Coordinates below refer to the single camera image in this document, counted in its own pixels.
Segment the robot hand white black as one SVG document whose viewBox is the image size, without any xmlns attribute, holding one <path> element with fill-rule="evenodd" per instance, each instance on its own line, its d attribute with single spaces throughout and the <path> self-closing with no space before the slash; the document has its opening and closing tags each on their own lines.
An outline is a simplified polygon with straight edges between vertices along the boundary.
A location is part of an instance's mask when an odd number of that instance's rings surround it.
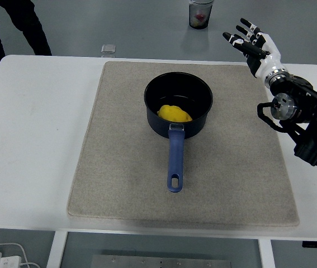
<svg viewBox="0 0 317 268">
<path fill-rule="evenodd" d="M 224 32 L 223 37 L 245 56 L 252 75 L 264 79 L 276 69 L 283 69 L 281 54 L 271 37 L 244 18 L 240 23 L 236 26 L 238 34 Z"/>
</svg>

